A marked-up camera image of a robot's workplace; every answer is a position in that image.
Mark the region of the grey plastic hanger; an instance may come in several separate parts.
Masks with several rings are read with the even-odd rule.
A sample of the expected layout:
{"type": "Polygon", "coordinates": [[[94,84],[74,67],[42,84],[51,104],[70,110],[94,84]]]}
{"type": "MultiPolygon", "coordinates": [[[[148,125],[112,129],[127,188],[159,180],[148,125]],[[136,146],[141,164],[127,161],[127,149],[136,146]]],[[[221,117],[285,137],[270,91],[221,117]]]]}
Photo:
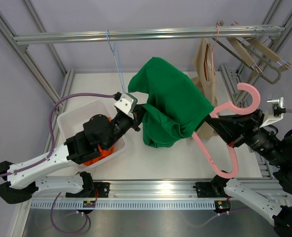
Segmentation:
{"type": "Polygon", "coordinates": [[[276,84],[281,78],[281,70],[275,64],[282,60],[281,56],[259,39],[248,37],[244,37],[243,39],[248,43],[248,45],[246,45],[247,49],[250,49],[251,54],[258,58],[259,63],[257,63],[257,65],[262,67],[263,71],[265,69],[271,69],[276,73],[276,77],[273,79],[269,78],[264,72],[259,76],[270,84],[276,84]]]}

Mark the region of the white plastic basket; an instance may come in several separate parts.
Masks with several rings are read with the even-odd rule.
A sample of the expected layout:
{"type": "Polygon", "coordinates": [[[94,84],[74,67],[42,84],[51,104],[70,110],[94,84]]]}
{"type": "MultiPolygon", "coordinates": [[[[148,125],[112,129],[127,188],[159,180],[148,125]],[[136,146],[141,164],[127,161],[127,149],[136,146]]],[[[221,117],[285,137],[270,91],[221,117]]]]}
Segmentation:
{"type": "MultiPolygon", "coordinates": [[[[115,108],[113,104],[106,103],[101,99],[95,99],[87,104],[83,104],[78,107],[74,107],[71,110],[68,110],[60,114],[57,118],[57,124],[60,130],[60,136],[63,140],[66,140],[76,133],[83,130],[83,124],[88,122],[91,117],[96,114],[103,114],[109,118],[115,116],[115,108]]],[[[114,151],[111,155],[103,158],[100,161],[97,161],[89,166],[85,164],[80,164],[77,167],[81,170],[89,170],[97,167],[113,158],[118,157],[122,154],[127,148],[126,139],[124,137],[120,138],[115,146],[114,151]]]]}

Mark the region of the green t shirt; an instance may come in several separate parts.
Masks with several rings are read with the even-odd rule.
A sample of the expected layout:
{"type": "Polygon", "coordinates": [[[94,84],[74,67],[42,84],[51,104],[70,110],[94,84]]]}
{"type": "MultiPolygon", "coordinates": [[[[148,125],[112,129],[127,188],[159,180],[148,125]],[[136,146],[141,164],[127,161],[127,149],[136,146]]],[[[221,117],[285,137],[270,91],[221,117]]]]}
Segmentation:
{"type": "Polygon", "coordinates": [[[143,142],[153,148],[169,148],[191,137],[214,109],[186,74],[160,57],[142,66],[128,91],[148,95],[143,105],[143,142]]]}

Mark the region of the wooden hanger right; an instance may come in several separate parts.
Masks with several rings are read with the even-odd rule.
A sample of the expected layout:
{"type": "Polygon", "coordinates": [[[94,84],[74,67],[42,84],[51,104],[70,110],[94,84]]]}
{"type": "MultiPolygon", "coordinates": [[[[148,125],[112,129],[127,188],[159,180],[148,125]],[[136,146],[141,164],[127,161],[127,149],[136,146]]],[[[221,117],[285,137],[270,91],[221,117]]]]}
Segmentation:
{"type": "Polygon", "coordinates": [[[283,61],[281,56],[279,56],[272,49],[270,49],[268,46],[260,41],[257,28],[248,27],[248,29],[251,30],[253,33],[250,36],[242,37],[242,41],[239,41],[237,38],[227,38],[227,41],[236,50],[236,52],[242,58],[243,62],[246,63],[248,67],[251,67],[256,72],[262,72],[260,66],[256,64],[255,60],[250,55],[250,53],[256,55],[255,53],[251,52],[252,47],[254,47],[266,58],[275,63],[278,63],[280,65],[279,70],[281,72],[291,68],[290,62],[283,61]]]}

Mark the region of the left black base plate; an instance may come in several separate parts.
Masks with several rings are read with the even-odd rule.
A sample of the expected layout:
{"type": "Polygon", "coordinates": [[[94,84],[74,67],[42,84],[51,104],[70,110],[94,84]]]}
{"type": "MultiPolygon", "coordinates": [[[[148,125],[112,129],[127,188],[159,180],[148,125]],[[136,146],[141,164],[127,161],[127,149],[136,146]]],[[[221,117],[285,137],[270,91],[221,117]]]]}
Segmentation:
{"type": "Polygon", "coordinates": [[[110,192],[109,182],[94,182],[93,187],[83,188],[76,194],[66,193],[67,198],[108,198],[110,192]]]}

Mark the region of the front aluminium rail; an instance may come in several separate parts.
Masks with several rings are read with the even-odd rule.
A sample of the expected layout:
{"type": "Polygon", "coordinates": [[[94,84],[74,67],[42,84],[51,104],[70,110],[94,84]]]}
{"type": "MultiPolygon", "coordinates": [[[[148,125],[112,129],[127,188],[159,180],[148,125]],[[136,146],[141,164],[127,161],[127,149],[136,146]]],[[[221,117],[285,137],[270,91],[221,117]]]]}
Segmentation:
{"type": "Polygon", "coordinates": [[[234,190],[242,188],[251,190],[268,199],[286,199],[287,195],[282,190],[276,180],[254,179],[254,180],[238,180],[236,178],[229,180],[90,180],[85,178],[65,177],[65,176],[48,176],[40,181],[31,183],[25,190],[37,196],[55,196],[62,193],[76,194],[83,188],[93,187],[94,182],[109,182],[109,197],[119,199],[190,199],[198,198],[193,185],[196,182],[212,182],[224,186],[233,184],[234,190]]]}

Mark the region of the wooden hanger left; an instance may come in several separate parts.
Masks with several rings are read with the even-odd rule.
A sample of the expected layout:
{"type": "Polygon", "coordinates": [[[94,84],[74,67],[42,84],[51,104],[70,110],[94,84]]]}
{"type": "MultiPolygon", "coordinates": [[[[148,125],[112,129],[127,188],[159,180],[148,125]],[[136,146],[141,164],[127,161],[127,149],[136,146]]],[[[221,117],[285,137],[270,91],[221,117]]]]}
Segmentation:
{"type": "Polygon", "coordinates": [[[250,55],[251,50],[247,49],[247,46],[237,38],[226,38],[232,48],[236,51],[235,53],[230,50],[227,46],[222,45],[218,38],[215,39],[215,43],[219,44],[223,49],[229,52],[232,56],[236,57],[242,64],[252,70],[251,78],[257,75],[261,75],[263,72],[262,67],[258,66],[250,55]]]}

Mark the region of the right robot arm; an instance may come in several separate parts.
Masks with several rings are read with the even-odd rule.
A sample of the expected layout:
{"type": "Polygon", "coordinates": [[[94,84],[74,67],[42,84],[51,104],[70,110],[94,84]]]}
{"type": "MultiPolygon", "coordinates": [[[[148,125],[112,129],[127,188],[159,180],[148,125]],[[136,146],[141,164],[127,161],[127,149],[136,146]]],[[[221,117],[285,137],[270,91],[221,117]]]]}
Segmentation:
{"type": "MultiPolygon", "coordinates": [[[[230,148],[246,144],[278,168],[274,177],[292,204],[292,129],[282,140],[262,125],[264,115],[257,109],[248,115],[229,115],[206,121],[230,148]]],[[[278,205],[244,186],[237,179],[216,175],[210,191],[216,196],[235,198],[266,219],[280,237],[292,237],[292,205],[278,205]]]]}

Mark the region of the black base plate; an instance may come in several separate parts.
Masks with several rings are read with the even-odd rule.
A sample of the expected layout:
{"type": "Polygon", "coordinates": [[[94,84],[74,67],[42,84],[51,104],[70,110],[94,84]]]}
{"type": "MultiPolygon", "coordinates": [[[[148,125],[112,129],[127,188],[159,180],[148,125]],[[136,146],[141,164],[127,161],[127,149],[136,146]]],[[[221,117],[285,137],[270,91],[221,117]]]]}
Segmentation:
{"type": "Polygon", "coordinates": [[[198,198],[230,198],[224,191],[224,185],[212,182],[196,182],[193,185],[198,198]]]}
{"type": "Polygon", "coordinates": [[[83,188],[76,194],[66,193],[67,198],[108,198],[110,192],[109,182],[94,182],[93,187],[83,188]]]}

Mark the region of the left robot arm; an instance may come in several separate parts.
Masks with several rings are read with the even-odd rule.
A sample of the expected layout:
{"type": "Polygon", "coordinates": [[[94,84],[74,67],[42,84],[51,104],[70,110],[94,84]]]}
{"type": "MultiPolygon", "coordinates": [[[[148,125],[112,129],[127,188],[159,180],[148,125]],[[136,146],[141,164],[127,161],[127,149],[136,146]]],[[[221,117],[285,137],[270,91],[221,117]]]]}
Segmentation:
{"type": "Polygon", "coordinates": [[[0,197],[8,204],[17,204],[40,194],[65,193],[68,198],[93,197],[94,181],[83,171],[73,176],[51,176],[63,168],[78,166],[96,159],[110,150],[129,130],[140,131],[145,108],[137,105],[132,116],[121,110],[113,119],[98,114],[83,124],[83,130],[68,138],[52,152],[42,154],[21,164],[0,163],[0,197]]]}

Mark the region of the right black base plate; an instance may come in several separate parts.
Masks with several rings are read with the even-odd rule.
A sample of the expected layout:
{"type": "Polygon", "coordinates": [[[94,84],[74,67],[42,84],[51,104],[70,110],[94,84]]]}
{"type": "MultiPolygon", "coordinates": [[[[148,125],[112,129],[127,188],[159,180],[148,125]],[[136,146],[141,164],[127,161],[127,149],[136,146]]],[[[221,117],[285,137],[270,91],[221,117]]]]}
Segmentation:
{"type": "Polygon", "coordinates": [[[230,198],[224,191],[224,185],[212,182],[196,182],[193,185],[198,198],[230,198]]]}

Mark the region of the wooden hanger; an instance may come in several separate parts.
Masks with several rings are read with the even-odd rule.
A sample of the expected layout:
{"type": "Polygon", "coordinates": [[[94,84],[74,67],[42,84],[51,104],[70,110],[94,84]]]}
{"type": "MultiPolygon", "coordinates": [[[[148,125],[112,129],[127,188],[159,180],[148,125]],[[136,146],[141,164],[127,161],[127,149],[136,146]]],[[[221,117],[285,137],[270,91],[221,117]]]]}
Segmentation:
{"type": "Polygon", "coordinates": [[[250,55],[251,50],[247,49],[247,46],[237,38],[226,38],[232,48],[236,51],[235,53],[230,50],[227,46],[222,45],[218,38],[215,39],[215,43],[219,44],[223,49],[229,52],[232,56],[236,57],[242,64],[252,70],[251,78],[257,75],[261,75],[263,72],[262,67],[258,66],[250,55]]]}
{"type": "Polygon", "coordinates": [[[246,63],[248,67],[251,67],[256,72],[262,72],[260,66],[256,64],[255,60],[250,55],[250,53],[256,55],[255,53],[251,52],[252,47],[254,47],[266,58],[275,63],[278,63],[280,65],[279,70],[281,72],[291,68],[290,62],[283,61],[281,56],[279,56],[272,49],[270,49],[268,46],[260,41],[257,28],[248,27],[248,29],[251,30],[253,33],[250,36],[242,37],[242,41],[239,41],[237,38],[227,38],[227,41],[236,50],[236,52],[242,58],[243,62],[246,63]]]}

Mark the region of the light blue wire hanger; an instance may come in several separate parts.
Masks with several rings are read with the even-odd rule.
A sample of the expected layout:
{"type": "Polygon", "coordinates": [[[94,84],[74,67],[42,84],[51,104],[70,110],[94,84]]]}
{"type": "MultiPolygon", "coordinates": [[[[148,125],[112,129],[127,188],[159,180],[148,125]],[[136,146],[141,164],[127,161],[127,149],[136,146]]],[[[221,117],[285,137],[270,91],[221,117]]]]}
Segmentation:
{"type": "Polygon", "coordinates": [[[115,62],[115,66],[119,75],[119,79],[120,79],[120,84],[121,84],[121,89],[122,92],[126,92],[126,86],[125,86],[125,82],[124,82],[124,76],[123,76],[123,72],[121,69],[121,63],[120,63],[120,57],[119,57],[119,51],[118,51],[118,47],[117,47],[117,42],[114,42],[113,44],[111,44],[110,42],[110,31],[106,30],[106,38],[107,38],[107,42],[109,44],[110,50],[113,54],[113,58],[114,58],[114,62],[115,62]]]}

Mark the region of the orange t shirt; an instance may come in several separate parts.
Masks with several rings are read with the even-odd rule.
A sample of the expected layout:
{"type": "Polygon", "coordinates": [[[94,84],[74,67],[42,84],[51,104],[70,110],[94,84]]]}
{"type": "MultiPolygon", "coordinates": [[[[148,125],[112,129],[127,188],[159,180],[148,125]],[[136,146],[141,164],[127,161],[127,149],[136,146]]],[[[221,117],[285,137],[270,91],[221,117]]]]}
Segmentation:
{"type": "Polygon", "coordinates": [[[84,132],[90,145],[98,148],[99,156],[94,154],[92,158],[83,164],[91,166],[113,154],[114,145],[110,145],[111,118],[102,114],[93,116],[84,125],[84,132]]]}

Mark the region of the beige t shirt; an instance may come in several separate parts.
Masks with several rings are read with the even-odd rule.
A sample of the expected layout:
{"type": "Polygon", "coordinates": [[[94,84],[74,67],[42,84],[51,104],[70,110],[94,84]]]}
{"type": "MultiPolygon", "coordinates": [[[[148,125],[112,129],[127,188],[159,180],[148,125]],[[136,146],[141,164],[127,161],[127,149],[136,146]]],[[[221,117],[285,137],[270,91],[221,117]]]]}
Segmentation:
{"type": "Polygon", "coordinates": [[[197,77],[192,78],[191,81],[207,100],[216,107],[218,105],[216,98],[216,72],[213,67],[212,48],[205,38],[200,41],[198,52],[194,58],[194,66],[197,71],[197,77]]]}

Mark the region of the aluminium hanging rail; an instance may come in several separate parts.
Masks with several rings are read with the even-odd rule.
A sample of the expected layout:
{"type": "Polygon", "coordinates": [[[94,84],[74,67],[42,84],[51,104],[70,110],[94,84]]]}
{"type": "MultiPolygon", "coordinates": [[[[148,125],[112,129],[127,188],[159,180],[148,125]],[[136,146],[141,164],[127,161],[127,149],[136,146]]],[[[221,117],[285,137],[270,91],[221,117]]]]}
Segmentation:
{"type": "Polygon", "coordinates": [[[127,31],[97,31],[75,33],[37,33],[14,36],[18,45],[56,44],[74,42],[102,42],[129,40],[168,40],[194,38],[235,38],[235,37],[279,37],[285,27],[260,26],[214,26],[182,29],[150,29],[127,31]]]}

